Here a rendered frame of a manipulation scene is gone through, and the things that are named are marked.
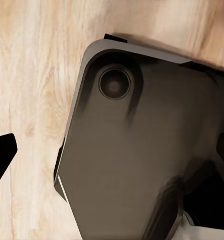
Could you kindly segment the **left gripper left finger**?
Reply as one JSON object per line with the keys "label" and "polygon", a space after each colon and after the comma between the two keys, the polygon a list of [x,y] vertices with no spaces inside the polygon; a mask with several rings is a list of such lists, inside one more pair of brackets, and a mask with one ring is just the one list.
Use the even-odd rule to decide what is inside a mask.
{"label": "left gripper left finger", "polygon": [[13,133],[0,136],[0,180],[18,152]]}

